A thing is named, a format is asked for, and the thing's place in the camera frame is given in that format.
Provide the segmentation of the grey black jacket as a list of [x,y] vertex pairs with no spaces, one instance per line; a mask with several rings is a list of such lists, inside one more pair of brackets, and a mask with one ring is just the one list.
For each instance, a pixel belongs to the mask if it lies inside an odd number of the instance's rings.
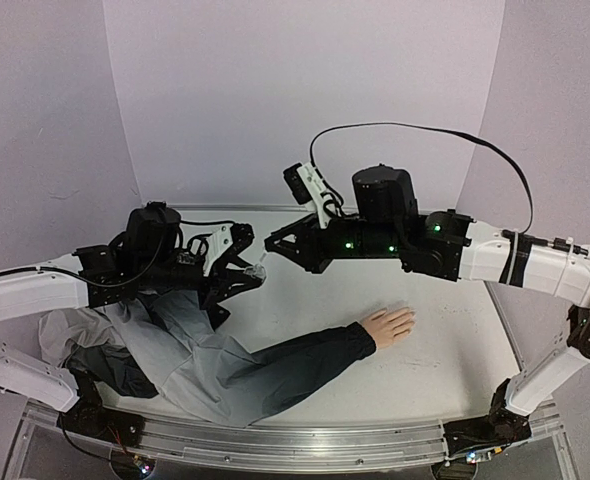
[[124,397],[160,396],[189,415],[245,427],[280,414],[376,345],[358,323],[250,352],[215,331],[193,291],[173,290],[39,321],[41,355],[88,373]]

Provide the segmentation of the aluminium back table rail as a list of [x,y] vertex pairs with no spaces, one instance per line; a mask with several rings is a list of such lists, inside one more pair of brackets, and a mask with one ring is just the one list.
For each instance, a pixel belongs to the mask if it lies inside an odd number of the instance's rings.
[[238,217],[248,214],[276,214],[286,216],[304,216],[310,214],[310,211],[305,207],[287,205],[173,205],[167,203],[166,207],[177,211],[185,220],[197,222],[236,220]]

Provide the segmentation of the aluminium table rail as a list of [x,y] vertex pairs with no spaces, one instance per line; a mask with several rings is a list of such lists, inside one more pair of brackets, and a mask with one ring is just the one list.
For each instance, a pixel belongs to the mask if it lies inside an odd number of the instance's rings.
[[505,313],[505,311],[500,303],[500,300],[499,300],[497,294],[495,293],[493,287],[489,283],[485,283],[485,287],[486,287],[489,297],[493,303],[494,309],[500,319],[504,333],[505,333],[506,338],[508,339],[508,342],[510,344],[511,351],[512,351],[513,356],[514,356],[516,363],[518,365],[519,372],[523,372],[524,368],[526,366],[525,357],[522,354],[522,351],[521,351],[520,346],[517,342],[516,336],[515,336],[513,329],[511,327],[511,324],[508,321],[508,317],[506,316],[506,313]]
[[238,217],[248,214],[276,214],[286,216],[304,216],[310,214],[310,211],[305,207],[287,205],[173,205],[167,203],[166,207],[177,211],[185,220],[197,222],[236,220]]

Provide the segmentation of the clear nail polish bottle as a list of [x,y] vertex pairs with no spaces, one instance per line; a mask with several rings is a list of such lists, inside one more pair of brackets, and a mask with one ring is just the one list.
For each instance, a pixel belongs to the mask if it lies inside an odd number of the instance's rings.
[[266,270],[262,264],[246,267],[244,269],[244,274],[259,281],[264,281],[266,279]]

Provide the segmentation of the mannequin hand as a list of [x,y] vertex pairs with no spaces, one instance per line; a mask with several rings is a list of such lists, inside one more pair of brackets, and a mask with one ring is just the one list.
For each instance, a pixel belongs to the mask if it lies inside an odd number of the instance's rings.
[[381,309],[361,321],[377,350],[386,349],[406,338],[415,325],[415,312],[409,307]]

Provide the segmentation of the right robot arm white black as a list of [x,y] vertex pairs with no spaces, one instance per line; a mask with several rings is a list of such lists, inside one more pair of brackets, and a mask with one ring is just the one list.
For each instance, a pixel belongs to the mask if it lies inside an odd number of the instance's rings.
[[264,245],[309,273],[323,273],[334,260],[396,258],[408,273],[504,284],[570,302],[569,331],[498,388],[493,413],[529,416],[590,363],[590,245],[493,227],[454,210],[422,215],[403,169],[378,165],[355,173],[357,211],[346,216],[312,164],[283,175],[309,213]]

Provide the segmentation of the aluminium right table rail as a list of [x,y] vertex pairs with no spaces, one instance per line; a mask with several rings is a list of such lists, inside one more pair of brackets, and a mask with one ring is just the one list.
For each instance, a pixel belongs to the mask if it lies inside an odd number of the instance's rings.
[[505,333],[506,338],[508,339],[508,342],[510,344],[511,351],[512,351],[513,356],[514,356],[516,363],[518,365],[519,372],[523,372],[524,368],[526,366],[525,357],[522,354],[522,351],[521,351],[520,346],[517,342],[516,336],[515,336],[513,329],[511,327],[511,324],[508,321],[508,317],[506,316],[506,313],[505,313],[505,311],[500,303],[500,300],[499,300],[497,294],[495,293],[493,287],[489,283],[485,283],[485,287],[486,287],[489,297],[493,303],[494,309],[500,319],[504,333]]

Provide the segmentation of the aluminium front rail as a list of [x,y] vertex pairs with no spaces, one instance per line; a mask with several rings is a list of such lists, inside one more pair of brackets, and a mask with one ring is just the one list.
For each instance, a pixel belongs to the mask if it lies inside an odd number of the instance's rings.
[[156,459],[225,470],[323,474],[398,470],[445,460],[439,422],[223,427],[142,412],[121,441]]

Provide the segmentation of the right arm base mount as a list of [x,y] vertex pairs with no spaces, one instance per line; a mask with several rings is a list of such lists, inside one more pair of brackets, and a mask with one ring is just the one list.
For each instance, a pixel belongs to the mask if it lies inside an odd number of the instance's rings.
[[496,389],[486,415],[444,424],[443,437],[449,460],[463,458],[471,452],[508,447],[531,437],[529,416],[518,415],[507,408],[505,397],[509,383],[506,379]]

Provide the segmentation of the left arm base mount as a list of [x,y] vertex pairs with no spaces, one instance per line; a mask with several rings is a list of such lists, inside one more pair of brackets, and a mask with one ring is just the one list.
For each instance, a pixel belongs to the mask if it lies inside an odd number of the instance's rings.
[[[119,479],[148,479],[154,471],[155,461],[133,451],[140,446],[145,418],[105,407],[91,378],[77,376],[76,382],[79,399],[68,411],[60,412],[57,420],[66,442],[84,455],[106,461]],[[71,433],[110,442],[113,449],[107,457],[93,453],[76,444]]]

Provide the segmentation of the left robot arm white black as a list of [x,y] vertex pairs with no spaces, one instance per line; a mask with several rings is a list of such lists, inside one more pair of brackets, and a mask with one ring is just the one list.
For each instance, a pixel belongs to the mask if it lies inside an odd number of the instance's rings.
[[[103,307],[147,288],[188,288],[198,305],[221,325],[229,316],[219,304],[260,287],[263,266],[241,253],[254,241],[251,225],[230,220],[212,223],[212,232],[185,240],[186,222],[163,202],[133,210],[125,230],[107,245],[77,249],[35,265],[0,271],[0,322],[58,309]],[[83,397],[66,368],[9,347],[0,340],[0,388],[69,412],[91,437],[106,433],[108,411]]]

